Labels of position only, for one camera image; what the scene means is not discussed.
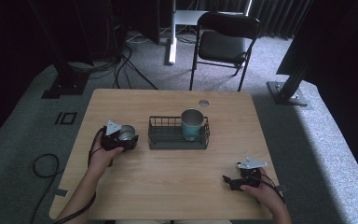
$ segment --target stand base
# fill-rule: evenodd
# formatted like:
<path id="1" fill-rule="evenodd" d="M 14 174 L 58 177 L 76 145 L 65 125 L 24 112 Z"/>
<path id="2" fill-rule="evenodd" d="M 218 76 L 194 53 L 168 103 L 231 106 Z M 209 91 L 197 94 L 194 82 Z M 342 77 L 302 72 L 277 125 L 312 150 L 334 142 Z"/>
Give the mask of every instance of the stand base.
<path id="1" fill-rule="evenodd" d="M 267 82 L 267 86 L 272 94 L 272 97 L 274 98 L 275 104 L 299 105 L 302 109 L 313 109 L 312 106 L 310 105 L 310 102 L 304 98 L 300 89 L 298 89 L 290 99 L 283 99 L 282 97 L 280 97 L 279 93 L 283 85 L 284 82 L 276 82 L 276 81 Z"/>
<path id="2" fill-rule="evenodd" d="M 61 95 L 81 95 L 86 88 L 90 73 L 82 73 L 74 80 L 72 86 L 64 87 L 60 84 L 60 76 L 57 76 L 50 90 L 45 91 L 42 99 L 59 99 Z"/>

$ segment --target wrist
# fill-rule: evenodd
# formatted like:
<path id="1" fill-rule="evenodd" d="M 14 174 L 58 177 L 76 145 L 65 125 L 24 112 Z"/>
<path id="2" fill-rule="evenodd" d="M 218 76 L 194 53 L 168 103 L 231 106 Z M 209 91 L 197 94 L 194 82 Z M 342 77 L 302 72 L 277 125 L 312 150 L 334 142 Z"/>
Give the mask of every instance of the wrist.
<path id="1" fill-rule="evenodd" d="M 291 223 L 289 211 L 285 205 L 269 209 L 269 211 L 273 216 L 274 223 Z"/>
<path id="2" fill-rule="evenodd" d="M 89 169 L 84 174 L 84 178 L 92 182 L 98 182 L 102 176 L 103 173 L 94 171 L 91 167 L 89 167 Z"/>

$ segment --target wire basket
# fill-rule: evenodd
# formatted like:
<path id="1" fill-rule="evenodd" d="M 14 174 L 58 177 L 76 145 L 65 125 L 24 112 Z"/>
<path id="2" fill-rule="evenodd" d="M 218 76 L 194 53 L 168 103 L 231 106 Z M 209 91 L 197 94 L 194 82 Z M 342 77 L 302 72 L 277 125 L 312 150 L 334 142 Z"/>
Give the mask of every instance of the wire basket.
<path id="1" fill-rule="evenodd" d="M 198 135 L 191 135 L 194 141 L 188 141 L 188 136 L 182 133 L 180 117 L 149 118 L 149 146 L 150 149 L 206 149 L 209 142 L 208 117 L 204 117 L 204 124 Z"/>

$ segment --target chair seat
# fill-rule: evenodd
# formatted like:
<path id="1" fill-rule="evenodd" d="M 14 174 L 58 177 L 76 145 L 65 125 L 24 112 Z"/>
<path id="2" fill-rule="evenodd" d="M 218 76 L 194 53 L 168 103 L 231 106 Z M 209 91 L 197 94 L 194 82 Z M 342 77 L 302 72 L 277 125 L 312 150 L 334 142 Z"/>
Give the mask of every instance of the chair seat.
<path id="1" fill-rule="evenodd" d="M 243 63 L 246 51 L 245 39 L 205 31 L 200 39 L 199 56 L 204 60 L 224 63 Z"/>

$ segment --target wooden table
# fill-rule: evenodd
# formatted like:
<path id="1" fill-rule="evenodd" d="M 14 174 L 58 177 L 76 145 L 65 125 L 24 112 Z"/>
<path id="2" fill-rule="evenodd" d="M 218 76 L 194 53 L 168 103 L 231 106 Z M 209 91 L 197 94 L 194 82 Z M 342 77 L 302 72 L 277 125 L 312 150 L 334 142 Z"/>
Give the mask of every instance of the wooden table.
<path id="1" fill-rule="evenodd" d="M 199 105 L 207 100 L 209 105 Z M 197 108 L 209 119 L 207 149 L 150 149 L 150 116 L 180 116 Z M 55 218 L 87 170 L 94 135 L 108 120 L 130 124 L 137 147 L 114 158 L 100 180 L 93 219 L 271 219 L 255 198 L 231 191 L 222 175 L 240 178 L 237 162 L 266 161 L 278 184 L 252 97 L 245 92 L 96 90 L 89 102 L 59 189 L 50 209 Z"/>

